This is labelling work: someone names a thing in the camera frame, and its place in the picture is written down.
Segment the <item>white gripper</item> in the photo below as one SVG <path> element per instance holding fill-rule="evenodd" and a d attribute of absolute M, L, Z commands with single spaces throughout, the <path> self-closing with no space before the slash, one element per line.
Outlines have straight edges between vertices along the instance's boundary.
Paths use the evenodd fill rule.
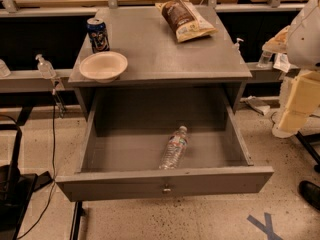
<path fill-rule="evenodd" d="M 320 105 L 320 73 L 303 72 L 293 81 L 285 77 L 280 87 L 279 105 L 272 134 L 277 138 L 289 138 L 304 126 L 309 115 Z"/>

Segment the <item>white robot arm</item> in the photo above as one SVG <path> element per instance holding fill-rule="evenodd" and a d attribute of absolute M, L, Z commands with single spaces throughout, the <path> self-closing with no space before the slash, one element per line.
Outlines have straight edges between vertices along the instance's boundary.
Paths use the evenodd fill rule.
<path fill-rule="evenodd" d="M 309 0 L 291 24 L 263 46 L 263 51 L 285 53 L 288 62 L 300 69 L 286 78 L 280 89 L 280 110 L 272 134 L 295 135 L 320 105 L 320 0 Z"/>

